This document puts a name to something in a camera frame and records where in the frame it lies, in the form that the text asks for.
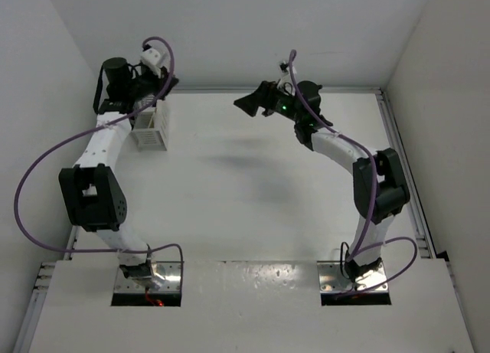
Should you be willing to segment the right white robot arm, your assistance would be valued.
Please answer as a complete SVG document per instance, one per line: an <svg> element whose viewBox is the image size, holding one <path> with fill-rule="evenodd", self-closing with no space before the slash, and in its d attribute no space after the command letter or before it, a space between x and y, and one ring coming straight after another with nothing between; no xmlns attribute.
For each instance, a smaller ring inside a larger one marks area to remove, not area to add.
<svg viewBox="0 0 490 353"><path fill-rule="evenodd" d="M352 177L358 229L341 262L351 281L377 269L381 246L395 216L410 201L410 191L400 158L392 148L370 150L334 130L321 114L321 86L304 80L292 91L277 82L263 81L251 94L234 101L248 116L277 113L294 123L298 141L309 150L328 157Z"/></svg>

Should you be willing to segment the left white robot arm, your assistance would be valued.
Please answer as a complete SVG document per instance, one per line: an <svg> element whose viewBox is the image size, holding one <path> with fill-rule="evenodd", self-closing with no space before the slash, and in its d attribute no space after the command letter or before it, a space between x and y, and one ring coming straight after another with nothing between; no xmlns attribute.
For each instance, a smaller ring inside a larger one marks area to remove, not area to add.
<svg viewBox="0 0 490 353"><path fill-rule="evenodd" d="M142 57L135 66L123 57L105 60L93 100L97 131L73 167L58 175L72 225L114 249L124 277L143 286L156 283L156 264L149 245L129 225L126 196L114 171L136 122L135 112L160 103L165 98L163 86L177 82L159 57Z"/></svg>

